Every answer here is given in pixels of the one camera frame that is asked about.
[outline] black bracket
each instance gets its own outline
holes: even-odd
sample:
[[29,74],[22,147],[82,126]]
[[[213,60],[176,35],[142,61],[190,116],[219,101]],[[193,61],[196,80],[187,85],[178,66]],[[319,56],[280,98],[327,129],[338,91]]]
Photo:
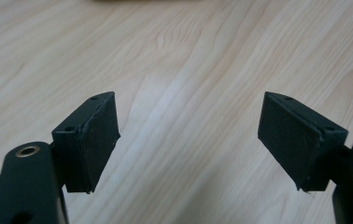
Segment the black bracket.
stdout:
[[295,99],[266,92],[258,136],[303,191],[336,185],[333,208],[338,224],[353,223],[353,148],[348,131]]
[[120,138],[115,94],[88,99],[52,132],[5,156],[0,174],[0,223],[68,223],[62,186],[94,192]]

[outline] mounting hole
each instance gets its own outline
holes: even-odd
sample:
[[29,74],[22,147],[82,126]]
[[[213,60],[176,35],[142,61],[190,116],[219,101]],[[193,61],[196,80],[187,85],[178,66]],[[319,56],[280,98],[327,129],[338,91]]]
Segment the mounting hole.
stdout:
[[331,126],[325,126],[325,130],[328,130],[328,131],[334,131],[334,128],[331,127]]
[[34,217],[34,214],[30,212],[19,212],[11,219],[10,224],[29,223],[33,217]]
[[72,126],[66,127],[65,130],[66,130],[67,132],[72,132],[72,131],[75,130],[75,127],[72,127]]
[[36,154],[36,152],[38,152],[38,151],[39,151],[39,147],[29,146],[29,147],[25,147],[25,148],[20,149],[16,153],[16,156],[20,157],[20,158],[29,157],[29,156]]

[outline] wooden table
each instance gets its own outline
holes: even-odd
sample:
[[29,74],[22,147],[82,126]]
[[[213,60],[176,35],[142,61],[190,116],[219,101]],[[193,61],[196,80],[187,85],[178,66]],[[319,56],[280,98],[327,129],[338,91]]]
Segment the wooden table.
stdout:
[[351,147],[353,0],[0,0],[0,169],[104,91],[121,139],[71,223],[334,223],[334,184],[297,191],[257,129],[274,91]]

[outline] dark object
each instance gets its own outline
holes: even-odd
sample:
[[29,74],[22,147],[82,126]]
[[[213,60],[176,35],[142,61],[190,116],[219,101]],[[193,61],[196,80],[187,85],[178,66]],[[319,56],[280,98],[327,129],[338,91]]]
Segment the dark object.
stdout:
[[353,148],[344,146],[348,131],[300,102],[266,92],[259,139],[298,189],[325,190],[336,185],[333,208],[338,224],[353,223]]
[[120,138],[114,92],[87,100],[53,132],[5,156],[0,223],[68,223],[62,186],[92,192]]

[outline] table surface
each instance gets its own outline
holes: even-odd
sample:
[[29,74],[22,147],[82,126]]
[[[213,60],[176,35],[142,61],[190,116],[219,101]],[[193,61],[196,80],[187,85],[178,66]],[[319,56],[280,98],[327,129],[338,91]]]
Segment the table surface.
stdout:
[[0,169],[90,96],[121,139],[71,223],[334,223],[257,138],[265,91],[349,130],[353,0],[0,0]]

